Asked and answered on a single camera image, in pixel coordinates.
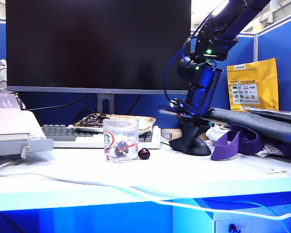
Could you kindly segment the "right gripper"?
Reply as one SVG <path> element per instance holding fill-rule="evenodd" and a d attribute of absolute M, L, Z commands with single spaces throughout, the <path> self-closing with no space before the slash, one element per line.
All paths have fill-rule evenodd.
<path fill-rule="evenodd" d="M 203 155 L 200 127 L 211 125 L 208 117 L 214 111 L 213 108 L 199 109 L 198 107 L 187 104 L 181 99 L 170 100 L 169 105 L 160 105 L 159 112 L 162 114 L 173 115 L 182 123 L 182 151 L 187 152 L 190 148 L 191 155 Z"/>

